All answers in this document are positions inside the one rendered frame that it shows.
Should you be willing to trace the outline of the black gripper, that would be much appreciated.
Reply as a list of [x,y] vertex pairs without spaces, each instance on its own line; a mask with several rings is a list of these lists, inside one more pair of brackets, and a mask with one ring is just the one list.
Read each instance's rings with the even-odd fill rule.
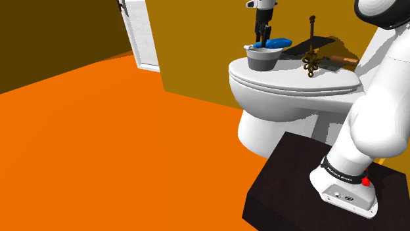
[[[256,22],[255,22],[255,34],[256,34],[256,42],[260,42],[261,38],[261,31],[260,31],[260,23],[268,24],[273,17],[273,8],[272,9],[257,9],[256,11]],[[264,48],[266,46],[267,40],[270,38],[271,35],[271,26],[265,25],[262,33],[262,42],[261,47]]]

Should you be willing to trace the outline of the blue tool with white tip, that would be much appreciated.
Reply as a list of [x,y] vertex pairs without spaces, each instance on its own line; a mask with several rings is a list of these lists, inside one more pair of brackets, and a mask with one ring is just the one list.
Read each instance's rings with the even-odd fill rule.
[[[289,47],[292,45],[292,41],[287,38],[275,38],[275,39],[268,39],[265,43],[264,48],[267,49],[280,49],[284,47]],[[246,50],[250,50],[251,48],[263,48],[262,42],[254,43],[253,45],[245,45],[244,48]]]

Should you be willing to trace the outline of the grey bucket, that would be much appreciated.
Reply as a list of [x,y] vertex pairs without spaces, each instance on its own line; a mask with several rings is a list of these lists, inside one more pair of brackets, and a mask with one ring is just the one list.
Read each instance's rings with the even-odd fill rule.
[[283,49],[255,48],[251,47],[246,51],[248,67],[251,70],[266,72],[272,70]]

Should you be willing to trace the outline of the brass ornament on rod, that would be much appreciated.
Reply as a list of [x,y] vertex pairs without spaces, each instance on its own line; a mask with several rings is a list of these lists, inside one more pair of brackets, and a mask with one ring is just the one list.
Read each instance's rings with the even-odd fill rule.
[[309,38],[309,51],[305,53],[302,62],[304,63],[304,69],[308,71],[308,77],[314,76],[314,71],[318,70],[319,59],[317,58],[317,53],[313,48],[313,39],[314,39],[314,23],[315,15],[310,16],[310,38]]

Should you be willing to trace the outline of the white toilet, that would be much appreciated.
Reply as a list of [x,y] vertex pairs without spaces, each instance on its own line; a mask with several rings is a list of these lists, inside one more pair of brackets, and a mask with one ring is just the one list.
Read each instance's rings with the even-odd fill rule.
[[258,72],[246,58],[229,64],[229,84],[243,109],[238,127],[241,143],[268,158],[285,132],[334,144],[352,104],[365,94],[395,31],[377,29],[354,71],[319,69],[313,77],[300,59],[278,60]]

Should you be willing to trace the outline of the white door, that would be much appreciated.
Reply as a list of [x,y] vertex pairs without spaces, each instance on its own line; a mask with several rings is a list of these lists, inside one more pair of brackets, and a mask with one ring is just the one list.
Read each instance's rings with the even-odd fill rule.
[[145,0],[117,0],[137,67],[160,72]]

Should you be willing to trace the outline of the dark robot stand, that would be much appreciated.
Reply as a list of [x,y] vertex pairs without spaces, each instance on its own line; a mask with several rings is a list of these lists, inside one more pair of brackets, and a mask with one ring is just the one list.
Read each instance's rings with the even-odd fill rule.
[[410,231],[405,174],[372,163],[378,212],[364,218],[323,201],[309,174],[328,144],[285,133],[249,189],[242,217],[259,231]]

